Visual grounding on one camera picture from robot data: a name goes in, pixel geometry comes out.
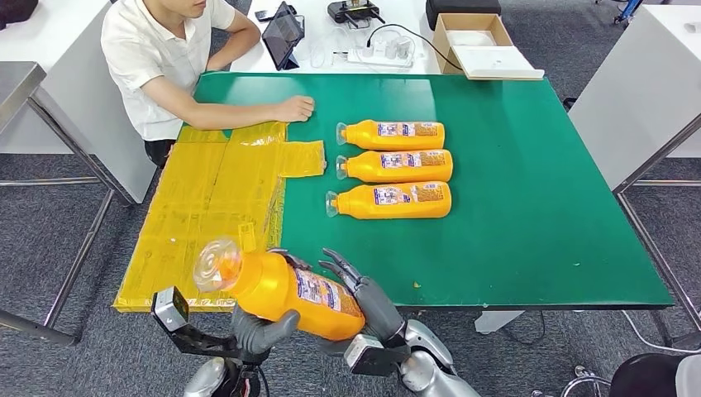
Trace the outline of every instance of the cardboard box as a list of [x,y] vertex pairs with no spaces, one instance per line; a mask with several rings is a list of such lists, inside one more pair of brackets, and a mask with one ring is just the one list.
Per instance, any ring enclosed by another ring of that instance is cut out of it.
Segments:
[[[448,31],[488,31],[494,38],[495,45],[513,45],[511,37],[506,32],[501,18],[497,14],[438,14],[436,31],[433,34],[433,45],[452,63],[459,65],[455,52],[448,41]],[[463,74],[446,62],[440,55],[438,68],[443,74]]]
[[455,65],[437,55],[443,74],[468,79],[542,79],[518,51],[497,14],[439,14],[433,45]]

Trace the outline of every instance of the yellow bottle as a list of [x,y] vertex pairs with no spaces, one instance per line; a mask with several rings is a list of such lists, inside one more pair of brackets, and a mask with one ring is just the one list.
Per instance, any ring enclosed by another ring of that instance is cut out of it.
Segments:
[[280,254],[241,252],[223,238],[209,242],[193,272],[202,292],[224,289],[246,312],[270,321],[299,312],[298,328],[331,341],[353,338],[365,317],[346,288],[311,271],[294,269]]
[[366,151],[356,157],[336,158],[336,176],[364,182],[447,182],[453,174],[453,158],[449,151]]
[[451,188],[445,182],[361,185],[327,193],[327,215],[358,219],[443,218],[451,211]]
[[363,149],[379,151],[418,151],[442,149],[446,130],[439,122],[374,122],[357,124],[339,122],[336,141],[352,143]]

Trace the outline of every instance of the robotic finger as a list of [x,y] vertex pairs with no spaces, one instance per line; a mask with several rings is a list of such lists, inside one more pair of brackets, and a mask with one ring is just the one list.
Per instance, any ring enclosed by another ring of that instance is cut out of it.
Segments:
[[358,270],[355,267],[353,267],[353,265],[351,265],[346,260],[346,258],[341,256],[341,254],[329,248],[322,248],[322,252],[324,253],[324,255],[330,256],[333,259],[333,261],[336,262],[336,264],[338,264],[338,266],[341,267],[350,277],[352,277],[355,280],[360,280],[360,278],[362,277],[362,275],[360,275],[360,272],[358,272]]

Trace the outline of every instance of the floor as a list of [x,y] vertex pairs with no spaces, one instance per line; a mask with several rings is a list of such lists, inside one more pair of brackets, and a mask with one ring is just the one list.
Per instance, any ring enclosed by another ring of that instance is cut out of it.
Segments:
[[[576,96],[621,34],[611,26],[616,3],[591,0],[502,0],[513,40],[546,70],[561,98]],[[247,4],[237,3],[246,10]],[[2,155],[0,179],[74,176],[84,170],[63,155]],[[698,160],[666,160],[660,175],[701,178]],[[104,194],[98,186],[0,190],[0,307],[43,320]],[[663,254],[701,303],[701,197],[686,188],[633,188],[630,196]],[[58,328],[80,332],[76,347],[0,328],[0,395],[181,395],[203,359],[177,349],[144,313],[110,307],[136,243],[146,205],[112,203]],[[628,357],[648,351],[619,312],[525,313],[504,332],[473,331],[477,313],[407,312],[432,328],[452,350],[457,370],[484,396],[528,396],[533,389],[559,395],[576,364],[610,377]],[[690,331],[678,308],[662,313],[672,333]],[[634,313],[646,337],[659,342],[648,312]],[[224,334],[228,315],[196,314],[195,325]],[[532,341],[545,332],[543,339]],[[337,360],[297,332],[264,364],[271,394],[297,396],[408,395],[396,378],[350,376]]]

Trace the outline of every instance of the green table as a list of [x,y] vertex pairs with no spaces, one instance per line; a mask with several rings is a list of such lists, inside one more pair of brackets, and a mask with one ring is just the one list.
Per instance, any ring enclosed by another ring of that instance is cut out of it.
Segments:
[[[199,102],[314,97],[290,141],[323,139],[322,177],[289,179],[282,245],[312,262],[333,248],[412,307],[652,309],[673,301],[547,81],[456,75],[206,74]],[[335,126],[364,119],[440,121],[455,159],[443,219],[328,218]]]

